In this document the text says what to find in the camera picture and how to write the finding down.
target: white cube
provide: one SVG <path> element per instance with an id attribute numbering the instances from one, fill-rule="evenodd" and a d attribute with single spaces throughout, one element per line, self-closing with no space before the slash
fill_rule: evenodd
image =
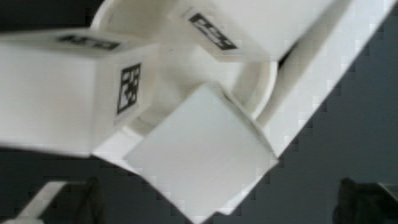
<path id="1" fill-rule="evenodd" d="M 90 156 L 150 106 L 157 46 L 91 30 L 0 38 L 0 143 Z"/>
<path id="2" fill-rule="evenodd" d="M 180 0 L 171 19 L 223 61 L 280 61 L 335 0 Z"/>

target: dark background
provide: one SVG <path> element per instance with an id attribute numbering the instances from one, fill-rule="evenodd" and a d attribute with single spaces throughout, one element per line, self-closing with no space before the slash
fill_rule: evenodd
<path id="1" fill-rule="evenodd" d="M 0 1 L 0 32 L 90 26 L 100 0 Z M 97 158 L 0 150 L 0 220 L 50 180 L 98 177 L 109 224 L 184 224 L 141 177 Z M 398 8 L 308 127 L 232 216 L 217 224 L 331 224 L 342 178 L 398 183 Z"/>

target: white box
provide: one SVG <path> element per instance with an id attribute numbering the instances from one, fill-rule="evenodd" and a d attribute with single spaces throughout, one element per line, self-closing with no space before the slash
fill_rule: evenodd
<path id="1" fill-rule="evenodd" d="M 155 59 L 155 45 L 106 32 L 3 36 L 0 143 L 90 156 L 150 106 Z"/>

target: white cardboard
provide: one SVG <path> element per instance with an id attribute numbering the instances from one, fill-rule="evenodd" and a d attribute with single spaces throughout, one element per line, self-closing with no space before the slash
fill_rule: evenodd
<path id="1" fill-rule="evenodd" d="M 217 85 L 196 90 L 127 162 L 202 223 L 278 163 L 257 124 Z"/>

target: white block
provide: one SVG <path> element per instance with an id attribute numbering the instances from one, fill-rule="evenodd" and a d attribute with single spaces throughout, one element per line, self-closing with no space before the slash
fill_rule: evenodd
<path id="1" fill-rule="evenodd" d="M 257 123 L 219 85 L 200 87 L 125 158 L 202 223 L 278 163 Z"/>
<path id="2" fill-rule="evenodd" d="M 223 61 L 280 61 L 335 0 L 180 0 L 171 19 Z"/>
<path id="3" fill-rule="evenodd" d="M 312 119 L 397 1 L 342 0 L 303 38 L 258 122 L 278 156 Z"/>
<path id="4" fill-rule="evenodd" d="M 150 106 L 155 59 L 155 45 L 106 32 L 0 37 L 3 145 L 90 156 Z"/>

